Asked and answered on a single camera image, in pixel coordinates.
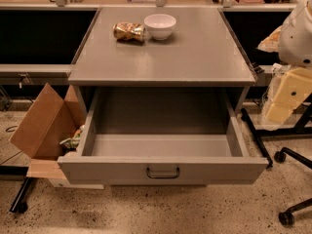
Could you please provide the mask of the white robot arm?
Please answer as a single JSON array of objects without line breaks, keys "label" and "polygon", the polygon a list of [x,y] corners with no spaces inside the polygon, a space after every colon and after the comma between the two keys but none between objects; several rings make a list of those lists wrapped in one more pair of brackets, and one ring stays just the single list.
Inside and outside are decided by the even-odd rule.
[{"label": "white robot arm", "polygon": [[276,52],[280,61],[290,67],[284,75],[273,77],[261,112],[261,124],[268,130],[275,130],[311,94],[312,0],[301,0],[258,48]]}]

